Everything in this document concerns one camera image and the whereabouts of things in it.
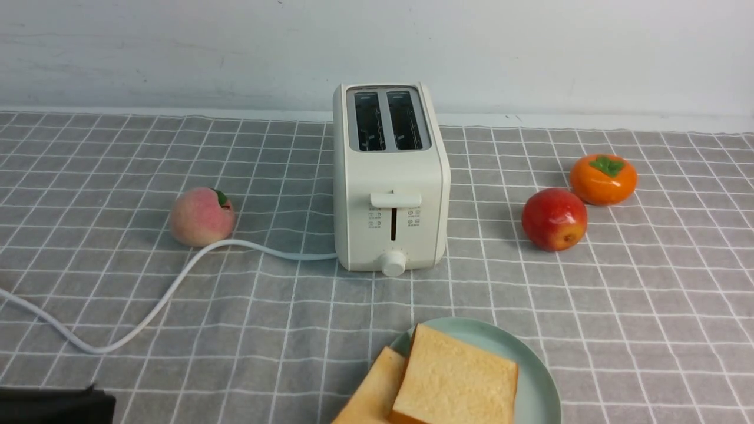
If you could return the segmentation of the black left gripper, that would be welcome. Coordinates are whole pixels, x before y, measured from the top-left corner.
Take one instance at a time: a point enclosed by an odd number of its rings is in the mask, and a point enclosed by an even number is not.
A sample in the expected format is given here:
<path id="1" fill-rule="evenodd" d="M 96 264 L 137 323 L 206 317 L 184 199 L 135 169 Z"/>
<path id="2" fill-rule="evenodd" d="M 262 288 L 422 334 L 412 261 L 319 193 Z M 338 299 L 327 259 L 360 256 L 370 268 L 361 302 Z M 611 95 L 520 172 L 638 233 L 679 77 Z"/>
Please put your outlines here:
<path id="1" fill-rule="evenodd" d="M 96 389 L 2 388 L 2 423 L 113 423 L 117 400 Z"/>

